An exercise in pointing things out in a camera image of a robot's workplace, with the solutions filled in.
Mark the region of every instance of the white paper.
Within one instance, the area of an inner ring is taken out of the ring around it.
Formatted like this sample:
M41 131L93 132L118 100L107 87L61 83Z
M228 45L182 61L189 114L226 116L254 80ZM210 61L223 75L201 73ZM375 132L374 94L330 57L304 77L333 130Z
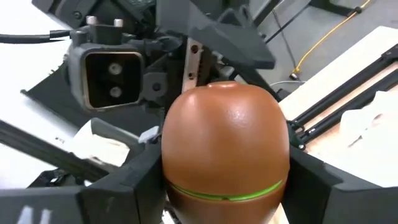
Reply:
M341 119L343 150L328 163L381 187L398 186L398 91L377 92L361 110Z
M122 166L130 150L122 142L93 134L91 121L81 127L76 136L67 143L67 148L81 159L96 157L118 167Z

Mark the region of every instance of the screw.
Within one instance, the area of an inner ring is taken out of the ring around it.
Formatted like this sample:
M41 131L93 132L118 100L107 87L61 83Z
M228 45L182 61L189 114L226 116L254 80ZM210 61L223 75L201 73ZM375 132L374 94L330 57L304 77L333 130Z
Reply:
M118 63L112 63L108 67L108 71L112 75L120 75L120 73L122 73L122 71L123 71L123 67L120 64L118 64Z
M115 27L123 27L123 20L122 19L115 19L113 21L113 26L115 26Z
M152 89L153 89L154 91L159 91L159 90L160 90L160 84L159 84L159 83L153 84L153 85L152 85Z
M75 12L73 12L73 18L80 20L82 18L82 15L80 12L75 11Z
M199 47L197 45L191 46L191 52L192 53L196 54L196 53L198 53L198 51L199 51Z
M95 17L95 16L87 16L86 17L86 23L87 23L87 25L95 25L95 24L97 24L97 17Z
M188 74L188 78L191 79L191 80L193 80L194 74L193 74L193 73L189 73L189 74Z
M122 95L122 89L120 89L119 87L115 86L109 91L109 94L113 98L119 98Z

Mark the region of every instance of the camera housing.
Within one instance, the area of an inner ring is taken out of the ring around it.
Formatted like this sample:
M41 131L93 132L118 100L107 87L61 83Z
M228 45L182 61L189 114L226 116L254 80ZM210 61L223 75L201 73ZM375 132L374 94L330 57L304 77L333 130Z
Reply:
M90 111L163 107L171 52L182 45L181 39L137 39L123 33L120 19L113 26L97 24L95 17L87 21L88 26L71 31L66 59L67 80L77 102Z

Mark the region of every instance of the wooden board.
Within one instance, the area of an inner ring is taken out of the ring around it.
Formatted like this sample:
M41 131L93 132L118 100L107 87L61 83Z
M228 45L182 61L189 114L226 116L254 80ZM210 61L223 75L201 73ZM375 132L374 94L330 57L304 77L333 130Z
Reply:
M282 111L287 119L295 119L309 107L321 100L324 96L331 93L351 77L359 73L362 69L377 60L381 54L398 44L398 30L388 27L378 27L357 44L352 46L344 54L326 66L322 71L317 73L306 84L299 87L286 99L279 103ZM385 69L383 72L375 75L374 78L357 88L355 91L341 99L339 102L329 107L315 119L308 122L305 127L309 128L320 120L328 116L341 105L348 102L369 88L393 70L398 68L395 63ZM398 91L398 86L391 91ZM322 159L324 152L330 152L333 144L339 136L339 127L337 124L317 139L314 139L307 145L307 152L315 157ZM279 206L269 224L288 224L282 206Z

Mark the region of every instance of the green line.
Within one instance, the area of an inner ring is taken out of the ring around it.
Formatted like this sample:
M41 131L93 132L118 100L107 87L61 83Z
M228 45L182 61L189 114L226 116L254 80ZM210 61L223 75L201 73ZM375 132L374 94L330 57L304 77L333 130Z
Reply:
M257 198L263 195L266 195L276 188L279 187L279 185L282 183L282 180L280 180L278 183L274 184L273 186L265 189L265 190L260 190L258 192L255 192L253 194L247 194L247 195L207 195L207 194L201 194L201 193L196 193L192 192L189 190L182 189L181 187L178 187L176 185L172 185L174 188L177 190L187 194L191 195L192 197L197 197L197 198L202 198L202 199L207 199L207 200L230 200L230 201L242 201L242 200L250 200L253 198Z

